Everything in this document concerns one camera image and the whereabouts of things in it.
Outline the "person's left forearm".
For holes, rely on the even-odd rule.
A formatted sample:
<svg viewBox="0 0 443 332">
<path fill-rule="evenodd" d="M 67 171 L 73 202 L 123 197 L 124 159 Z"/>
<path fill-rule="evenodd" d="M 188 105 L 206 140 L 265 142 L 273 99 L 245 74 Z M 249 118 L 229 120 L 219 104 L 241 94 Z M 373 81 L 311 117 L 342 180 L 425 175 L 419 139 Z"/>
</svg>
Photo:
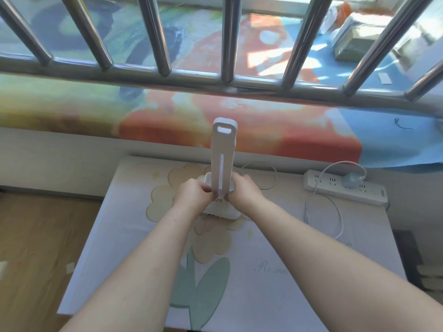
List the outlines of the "person's left forearm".
<svg viewBox="0 0 443 332">
<path fill-rule="evenodd" d="M 162 332 L 188 233 L 207 205 L 175 202 L 60 332 Z"/>
</svg>

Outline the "colourful painted bed sheet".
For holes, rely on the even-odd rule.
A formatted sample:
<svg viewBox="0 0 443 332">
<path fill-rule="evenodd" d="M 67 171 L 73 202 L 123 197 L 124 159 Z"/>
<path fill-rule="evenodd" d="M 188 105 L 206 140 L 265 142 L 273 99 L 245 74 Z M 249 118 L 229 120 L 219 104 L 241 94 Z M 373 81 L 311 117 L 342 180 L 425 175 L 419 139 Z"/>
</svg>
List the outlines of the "colourful painted bed sheet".
<svg viewBox="0 0 443 332">
<path fill-rule="evenodd" d="M 54 57 L 96 63 L 61 0 L 10 1 Z M 157 1 L 171 66 L 219 73 L 223 0 Z M 115 63 L 156 66 L 138 0 L 84 2 Z M 296 22 L 246 10 L 236 75 L 281 78 Z M 345 113 L 327 106 L 0 74 L 0 127 L 25 130 L 209 148 L 212 122 L 225 117 L 238 123 L 238 151 L 361 161 L 363 143 Z"/>
</svg>

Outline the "grey plug adapter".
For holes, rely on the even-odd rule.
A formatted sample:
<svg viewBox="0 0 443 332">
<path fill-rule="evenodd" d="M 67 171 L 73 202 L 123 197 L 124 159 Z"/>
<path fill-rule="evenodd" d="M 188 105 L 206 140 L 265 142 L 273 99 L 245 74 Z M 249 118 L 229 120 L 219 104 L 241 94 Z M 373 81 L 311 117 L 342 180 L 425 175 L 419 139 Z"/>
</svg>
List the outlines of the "grey plug adapter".
<svg viewBox="0 0 443 332">
<path fill-rule="evenodd" d="M 341 179 L 341 184 L 346 189 L 359 189 L 365 179 L 365 175 L 348 173 Z"/>
</svg>

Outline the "white power strip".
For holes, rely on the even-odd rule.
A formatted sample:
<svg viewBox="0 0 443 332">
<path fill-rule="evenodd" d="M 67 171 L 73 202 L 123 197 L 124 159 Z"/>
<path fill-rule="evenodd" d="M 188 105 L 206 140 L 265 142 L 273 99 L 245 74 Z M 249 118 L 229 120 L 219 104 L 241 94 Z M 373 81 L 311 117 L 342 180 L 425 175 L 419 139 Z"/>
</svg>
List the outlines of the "white power strip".
<svg viewBox="0 0 443 332">
<path fill-rule="evenodd" d="M 303 174 L 303 188 L 375 206 L 386 206 L 388 203 L 387 190 L 383 185 L 363 181 L 356 188 L 346 188 L 342 184 L 342 176 L 315 170 Z"/>
</svg>

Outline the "white plastic bag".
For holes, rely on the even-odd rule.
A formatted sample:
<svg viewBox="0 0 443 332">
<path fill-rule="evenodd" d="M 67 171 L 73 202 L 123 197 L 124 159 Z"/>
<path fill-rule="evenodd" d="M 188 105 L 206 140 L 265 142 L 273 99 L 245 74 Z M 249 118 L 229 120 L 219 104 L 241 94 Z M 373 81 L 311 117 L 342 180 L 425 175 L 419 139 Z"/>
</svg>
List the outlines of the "white plastic bag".
<svg viewBox="0 0 443 332">
<path fill-rule="evenodd" d="M 319 34 L 324 35 L 336 22 L 339 14 L 339 6 L 332 6 L 324 16 L 323 22 L 319 29 Z"/>
</svg>

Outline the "person's right hand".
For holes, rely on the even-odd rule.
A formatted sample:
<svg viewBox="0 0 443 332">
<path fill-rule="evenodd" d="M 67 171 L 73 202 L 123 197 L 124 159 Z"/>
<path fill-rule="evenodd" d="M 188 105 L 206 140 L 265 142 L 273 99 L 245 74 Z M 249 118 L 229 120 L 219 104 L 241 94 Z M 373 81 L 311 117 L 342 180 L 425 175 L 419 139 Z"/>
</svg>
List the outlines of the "person's right hand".
<svg viewBox="0 0 443 332">
<path fill-rule="evenodd" d="M 225 200 L 230 202 L 237 211 L 251 217 L 259 202 L 265 199 L 261 190 L 248 175 L 242 176 L 233 172 L 231 181 L 234 183 L 234 191 L 227 194 Z"/>
</svg>

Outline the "white wrapped olive package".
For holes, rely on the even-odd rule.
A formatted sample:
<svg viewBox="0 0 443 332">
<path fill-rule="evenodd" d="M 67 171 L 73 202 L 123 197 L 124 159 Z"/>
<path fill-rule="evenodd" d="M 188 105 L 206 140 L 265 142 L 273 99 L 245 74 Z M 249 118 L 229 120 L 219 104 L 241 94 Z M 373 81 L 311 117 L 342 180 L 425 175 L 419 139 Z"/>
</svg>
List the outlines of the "white wrapped olive package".
<svg viewBox="0 0 443 332">
<path fill-rule="evenodd" d="M 330 36 L 335 60 L 360 62 L 391 20 L 389 15 L 352 13 Z"/>
</svg>

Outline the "blue bed sheet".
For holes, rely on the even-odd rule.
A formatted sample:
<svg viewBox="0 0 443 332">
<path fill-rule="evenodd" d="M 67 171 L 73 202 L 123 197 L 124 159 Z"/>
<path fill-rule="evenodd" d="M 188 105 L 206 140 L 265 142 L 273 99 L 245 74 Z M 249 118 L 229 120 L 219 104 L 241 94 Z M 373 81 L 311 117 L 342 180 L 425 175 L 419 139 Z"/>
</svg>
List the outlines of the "blue bed sheet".
<svg viewBox="0 0 443 332">
<path fill-rule="evenodd" d="M 330 33 L 318 35 L 307 61 L 314 62 L 313 72 L 320 83 L 342 84 L 356 67 L 353 62 L 337 62 L 330 44 Z M 389 74 L 392 84 L 383 85 L 378 72 Z M 363 88 L 405 91 L 412 81 L 403 72 L 394 55 L 385 57 Z M 427 166 L 443 162 L 443 134 L 437 130 L 430 117 L 408 116 L 394 113 L 372 112 L 344 107 L 327 110 L 333 129 L 338 129 L 334 139 L 309 141 L 303 145 L 306 154 L 296 158 L 313 161 L 337 162 L 349 160 L 370 168 Z"/>
</svg>

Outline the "person's left hand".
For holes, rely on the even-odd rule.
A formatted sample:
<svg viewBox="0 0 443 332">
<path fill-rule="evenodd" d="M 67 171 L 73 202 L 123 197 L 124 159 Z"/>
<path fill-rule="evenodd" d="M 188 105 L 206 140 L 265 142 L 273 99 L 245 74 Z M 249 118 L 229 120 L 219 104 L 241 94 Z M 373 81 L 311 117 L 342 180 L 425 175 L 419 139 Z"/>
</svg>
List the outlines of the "person's left hand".
<svg viewBox="0 0 443 332">
<path fill-rule="evenodd" d="M 191 178 L 180 184 L 172 202 L 174 210 L 192 219 L 199 216 L 208 206 L 198 202 L 198 181 Z"/>
</svg>

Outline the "flower print table cloth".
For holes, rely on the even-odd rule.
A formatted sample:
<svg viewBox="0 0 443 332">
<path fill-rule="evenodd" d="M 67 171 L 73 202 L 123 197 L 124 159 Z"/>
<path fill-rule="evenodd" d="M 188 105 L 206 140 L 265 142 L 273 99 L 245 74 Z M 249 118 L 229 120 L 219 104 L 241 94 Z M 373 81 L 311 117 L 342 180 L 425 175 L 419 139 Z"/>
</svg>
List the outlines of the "flower print table cloth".
<svg viewBox="0 0 443 332">
<path fill-rule="evenodd" d="M 57 313 L 73 316 L 147 238 L 179 185 L 208 165 L 126 157 L 119 162 Z M 405 270 L 385 206 L 313 197 L 308 223 L 399 277 Z M 283 253 L 277 245 L 291 238 Z M 328 332 L 284 254 L 300 234 L 271 239 L 259 221 L 202 214 L 188 234 L 172 290 L 167 328 L 203 332 Z"/>
</svg>

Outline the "white bed frame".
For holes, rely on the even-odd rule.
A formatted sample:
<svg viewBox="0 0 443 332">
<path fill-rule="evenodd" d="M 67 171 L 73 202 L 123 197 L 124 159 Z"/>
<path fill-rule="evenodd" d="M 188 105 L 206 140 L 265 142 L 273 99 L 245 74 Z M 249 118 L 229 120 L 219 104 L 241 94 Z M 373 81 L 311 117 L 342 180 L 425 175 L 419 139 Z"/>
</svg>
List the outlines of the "white bed frame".
<svg viewBox="0 0 443 332">
<path fill-rule="evenodd" d="M 119 161 L 128 155 L 210 162 L 206 148 L 0 127 L 0 184 L 104 196 Z M 388 188 L 392 206 L 443 202 L 443 172 L 368 167 L 368 179 Z"/>
</svg>

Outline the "white desk lamp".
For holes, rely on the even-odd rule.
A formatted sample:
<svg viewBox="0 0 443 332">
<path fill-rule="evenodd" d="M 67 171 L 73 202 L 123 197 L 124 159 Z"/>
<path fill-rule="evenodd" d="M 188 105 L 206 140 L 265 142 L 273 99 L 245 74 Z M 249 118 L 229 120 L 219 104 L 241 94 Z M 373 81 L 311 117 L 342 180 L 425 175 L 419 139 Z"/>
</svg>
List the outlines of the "white desk lamp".
<svg viewBox="0 0 443 332">
<path fill-rule="evenodd" d="M 218 197 L 207 206 L 203 214 L 229 221 L 234 221 L 241 215 L 230 202 L 225 200 L 225 196 L 233 189 L 231 175 L 237 128 L 236 121 L 232 119 L 218 117 L 214 120 L 210 146 L 211 169 L 204 179 Z"/>
</svg>

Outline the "person's right forearm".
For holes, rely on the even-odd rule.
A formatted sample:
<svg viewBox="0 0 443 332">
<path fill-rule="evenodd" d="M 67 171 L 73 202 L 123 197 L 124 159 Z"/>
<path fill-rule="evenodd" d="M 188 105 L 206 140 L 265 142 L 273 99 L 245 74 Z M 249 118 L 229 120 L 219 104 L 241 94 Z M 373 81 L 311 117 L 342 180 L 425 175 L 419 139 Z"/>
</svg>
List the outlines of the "person's right forearm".
<svg viewBox="0 0 443 332">
<path fill-rule="evenodd" d="M 443 332 L 443 305 L 264 199 L 250 217 L 329 332 Z"/>
</svg>

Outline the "silver metal bed rail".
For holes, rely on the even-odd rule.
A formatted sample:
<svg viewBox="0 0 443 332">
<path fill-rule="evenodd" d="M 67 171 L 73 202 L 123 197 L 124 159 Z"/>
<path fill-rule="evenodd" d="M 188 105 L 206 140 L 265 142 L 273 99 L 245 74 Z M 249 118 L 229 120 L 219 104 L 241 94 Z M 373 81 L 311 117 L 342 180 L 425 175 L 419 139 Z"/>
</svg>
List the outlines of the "silver metal bed rail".
<svg viewBox="0 0 443 332">
<path fill-rule="evenodd" d="M 376 67 L 433 1 L 405 0 L 346 82 L 337 87 L 296 81 L 332 0 L 310 1 L 281 80 L 235 76 L 241 0 L 223 3 L 221 74 L 172 69 L 156 0 L 139 0 L 156 67 L 114 63 L 83 0 L 62 2 L 96 62 L 54 57 L 11 1 L 0 0 L 0 16 L 33 54 L 33 57 L 0 54 L 0 72 L 368 111 L 401 110 L 412 115 L 443 118 L 443 96 L 429 94 L 443 81 L 443 59 L 405 92 L 362 89 Z"/>
</svg>

